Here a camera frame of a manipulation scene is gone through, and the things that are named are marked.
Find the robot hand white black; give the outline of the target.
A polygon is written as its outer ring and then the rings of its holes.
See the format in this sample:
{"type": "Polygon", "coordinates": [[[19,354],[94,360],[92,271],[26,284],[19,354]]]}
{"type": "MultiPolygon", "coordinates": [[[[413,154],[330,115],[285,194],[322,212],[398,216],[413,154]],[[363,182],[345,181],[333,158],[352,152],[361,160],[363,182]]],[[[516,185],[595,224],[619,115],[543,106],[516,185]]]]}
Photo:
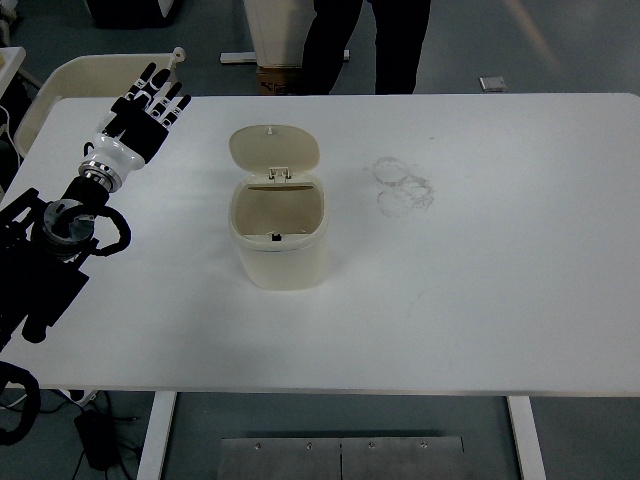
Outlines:
{"type": "Polygon", "coordinates": [[[182,84],[169,77],[169,69],[150,63],[116,99],[97,127],[79,167],[81,175],[110,176],[113,183],[123,182],[153,159],[191,101],[189,95],[179,95],[182,84]]]}

